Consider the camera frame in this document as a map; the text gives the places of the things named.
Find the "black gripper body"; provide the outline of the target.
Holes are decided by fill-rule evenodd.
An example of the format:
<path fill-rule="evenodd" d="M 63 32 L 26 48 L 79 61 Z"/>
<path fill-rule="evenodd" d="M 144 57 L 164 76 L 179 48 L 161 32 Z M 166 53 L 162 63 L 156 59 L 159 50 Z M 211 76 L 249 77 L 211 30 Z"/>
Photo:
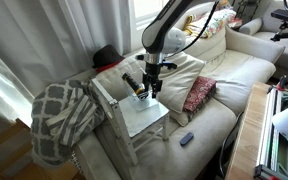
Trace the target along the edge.
<path fill-rule="evenodd" d="M 151 85 L 153 88 L 159 88 L 162 81 L 158 78 L 161 66 L 158 64 L 147 63 L 145 66 L 145 74 L 143 75 L 143 84 L 145 87 Z"/>

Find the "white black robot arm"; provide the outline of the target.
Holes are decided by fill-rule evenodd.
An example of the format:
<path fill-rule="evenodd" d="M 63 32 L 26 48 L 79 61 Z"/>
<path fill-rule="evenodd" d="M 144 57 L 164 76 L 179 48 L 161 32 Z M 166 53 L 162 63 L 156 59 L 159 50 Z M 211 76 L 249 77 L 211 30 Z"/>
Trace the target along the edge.
<path fill-rule="evenodd" d="M 176 64 L 166 62 L 164 56 L 186 49 L 186 35 L 174 25 L 188 9 L 205 2 L 213 2 L 211 13 L 203 27 L 205 30 L 219 0 L 169 0 L 156 18 L 144 29 L 141 41 L 146 53 L 138 55 L 136 59 L 146 62 L 143 84 L 145 92 L 152 90 L 153 98 L 162 88 L 163 81 L 159 79 L 161 68 L 163 66 L 169 70 L 177 68 Z"/>

